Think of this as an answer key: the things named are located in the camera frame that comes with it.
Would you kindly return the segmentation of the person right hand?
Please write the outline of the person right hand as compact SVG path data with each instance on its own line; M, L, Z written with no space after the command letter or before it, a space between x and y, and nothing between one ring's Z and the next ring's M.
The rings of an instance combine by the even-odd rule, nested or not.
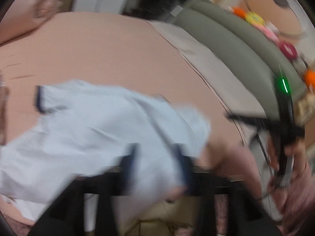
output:
M272 137L268 138L268 155L269 164L274 171L279 170L278 156L274 147ZM305 143L303 138L298 138L291 145L285 146L284 154L288 157L294 157L293 173L291 177L290 188L287 188L287 194L293 195L293 190L300 195L314 195L314 181L312 179L311 170L305 152ZM275 193L275 186L273 180L270 181L268 191Z

